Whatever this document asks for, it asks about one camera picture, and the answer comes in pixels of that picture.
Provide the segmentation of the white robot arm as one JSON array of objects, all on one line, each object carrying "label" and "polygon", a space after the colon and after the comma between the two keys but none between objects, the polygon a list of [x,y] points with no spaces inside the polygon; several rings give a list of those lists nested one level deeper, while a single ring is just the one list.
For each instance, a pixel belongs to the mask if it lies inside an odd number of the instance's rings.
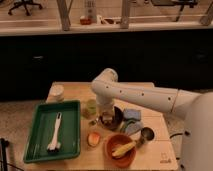
[{"label": "white robot arm", "polygon": [[142,87],[118,82],[111,68],[91,82],[97,103],[111,109],[119,99],[185,121],[180,171],[213,171],[213,92],[195,93],[174,88]]}]

